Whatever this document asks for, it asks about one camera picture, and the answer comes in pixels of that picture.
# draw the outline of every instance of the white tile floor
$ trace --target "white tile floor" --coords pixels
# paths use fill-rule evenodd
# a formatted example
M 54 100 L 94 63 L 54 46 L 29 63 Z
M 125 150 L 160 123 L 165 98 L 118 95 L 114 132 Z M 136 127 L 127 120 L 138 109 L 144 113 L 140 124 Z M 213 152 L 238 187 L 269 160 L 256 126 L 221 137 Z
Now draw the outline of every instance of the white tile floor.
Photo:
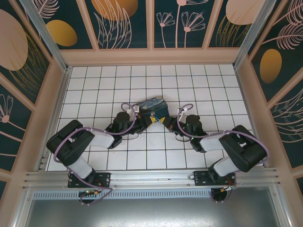
M 171 116 L 177 115 L 178 107 L 193 103 L 187 115 L 198 114 L 208 133 L 230 130 L 238 124 L 251 130 L 232 65 L 74 67 L 58 130 L 73 119 L 105 129 L 121 111 L 122 102 L 133 104 L 159 95 L 166 100 Z M 83 153 L 96 170 L 209 167 L 226 155 L 222 150 L 197 153 L 159 122 L 115 149 L 91 146 Z M 65 167 L 53 162 L 51 155 L 46 169 Z

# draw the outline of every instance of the black plastic bracket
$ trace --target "black plastic bracket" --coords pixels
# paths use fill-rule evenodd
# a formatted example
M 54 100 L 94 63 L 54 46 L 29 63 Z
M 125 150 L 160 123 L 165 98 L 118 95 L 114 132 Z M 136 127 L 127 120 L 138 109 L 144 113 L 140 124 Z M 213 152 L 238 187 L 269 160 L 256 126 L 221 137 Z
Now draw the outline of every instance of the black plastic bracket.
M 208 170 L 194 171 L 195 186 L 229 185 L 229 182 L 225 177 L 220 177 L 217 179 L 216 182 L 214 182 L 208 173 L 209 173 Z M 227 174 L 226 177 L 228 177 L 230 181 L 235 184 L 235 173 Z
M 95 179 L 91 183 L 92 185 L 95 185 L 97 187 L 100 187 L 100 182 L 103 187 L 108 188 L 110 184 L 110 175 L 111 173 L 96 173 Z M 89 188 L 86 184 L 82 183 L 78 180 L 78 178 L 74 174 L 69 174 L 68 179 L 68 188 Z

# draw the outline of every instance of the purple cable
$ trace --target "purple cable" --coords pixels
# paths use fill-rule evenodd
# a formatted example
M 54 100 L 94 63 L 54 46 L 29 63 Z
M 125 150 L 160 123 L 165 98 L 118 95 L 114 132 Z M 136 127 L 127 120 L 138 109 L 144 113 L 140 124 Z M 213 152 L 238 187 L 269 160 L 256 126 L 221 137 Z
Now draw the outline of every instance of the purple cable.
M 128 105 L 129 107 L 131 107 L 131 109 L 132 109 L 132 111 L 133 111 L 133 114 L 134 114 L 134 120 L 133 120 L 131 126 L 130 126 L 127 130 L 122 131 L 122 132 L 119 132 L 119 133 L 113 133 L 113 132 L 108 132 L 108 131 L 105 131 L 105 130 L 102 130 L 102 129 L 96 129 L 96 128 L 90 128 L 90 127 L 82 127 L 82 128 L 76 129 L 76 130 L 73 131 L 71 134 L 69 134 L 69 135 L 60 143 L 60 145 L 57 147 L 55 153 L 53 154 L 53 159 L 54 159 L 54 161 L 57 162 L 57 163 L 61 163 L 61 162 L 60 162 L 59 160 L 57 160 L 57 158 L 56 158 L 57 155 L 58 155 L 58 152 L 59 152 L 60 149 L 62 148 L 63 144 L 64 144 L 70 137 L 72 137 L 74 134 L 76 134 L 77 132 L 79 132 L 79 131 L 81 131 L 81 130 L 98 131 L 98 132 L 102 132 L 102 133 L 109 134 L 109 135 L 122 135 L 122 134 L 124 134 L 124 133 L 130 131 L 130 130 L 132 129 L 132 127 L 134 126 L 134 123 L 135 123 L 135 121 L 136 121 L 136 112 L 135 112 L 133 106 L 130 105 L 129 103 L 122 103 L 122 104 L 121 104 L 121 108 L 122 108 L 122 110 L 123 110 L 124 112 L 126 112 L 126 110 L 123 108 L 123 105 Z M 98 186 L 89 184 L 89 183 L 85 182 L 81 177 L 79 177 L 76 173 L 74 173 L 69 167 L 67 167 L 67 169 L 69 169 L 69 171 L 71 171 L 71 172 L 78 178 L 78 180 L 80 180 L 82 183 L 86 184 L 86 185 L 89 186 L 89 187 L 98 188 L 98 189 L 101 189 L 101 190 L 109 189 L 109 192 L 107 192 L 105 195 L 103 195 L 100 199 L 94 200 L 93 202 L 89 203 L 89 204 L 91 204 L 91 205 L 93 205 L 93 204 L 95 204 L 95 203 L 97 203 L 97 202 L 100 202 L 104 197 L 108 196 L 108 195 L 112 192 L 112 190 L 113 190 L 112 188 L 98 187 Z M 80 197 L 80 201 L 81 201 L 82 204 L 84 204 L 83 201 L 82 201 L 82 198 L 83 198 L 83 196 Z
M 265 146 L 264 143 L 262 143 L 262 142 L 261 142 L 260 140 L 258 140 L 256 137 L 253 137 L 253 136 L 251 136 L 251 135 L 249 135 L 249 134 L 246 134 L 246 133 L 243 133 L 243 132 L 240 132 L 240 131 L 227 130 L 227 131 L 223 131 L 223 132 L 216 132 L 216 133 L 213 133 L 213 134 L 209 134 L 209 135 L 207 135 L 207 136 L 195 136 L 195 135 L 190 135 L 190 134 L 188 134 L 187 132 L 185 132 L 185 131 L 182 129 L 182 127 L 180 126 L 179 120 L 180 120 L 180 115 L 181 115 L 182 111 L 184 110 L 184 108 L 185 108 L 186 106 L 190 106 L 190 107 L 188 108 L 188 110 L 190 110 L 190 109 L 192 109 L 192 108 L 194 107 L 194 105 L 192 105 L 191 103 L 185 104 L 184 106 L 182 106 L 182 107 L 180 108 L 180 110 L 179 110 L 179 112 L 178 112 L 178 115 L 177 115 L 177 125 L 178 125 L 180 131 L 181 131 L 184 135 L 189 136 L 189 137 L 192 137 L 192 138 L 206 138 L 206 137 L 217 136 L 217 135 L 222 135 L 222 134 L 227 134 L 227 133 L 239 134 L 239 135 L 245 136 L 245 137 L 247 137 L 247 138 L 249 138 L 249 139 L 251 139 L 251 140 L 257 142 L 257 143 L 266 151 L 266 153 L 267 153 L 266 158 L 265 158 L 264 160 L 262 160 L 261 162 L 259 162 L 258 164 L 263 164 L 263 163 L 265 163 L 265 162 L 268 161 L 268 159 L 269 159 L 269 150 L 268 150 L 268 148 Z

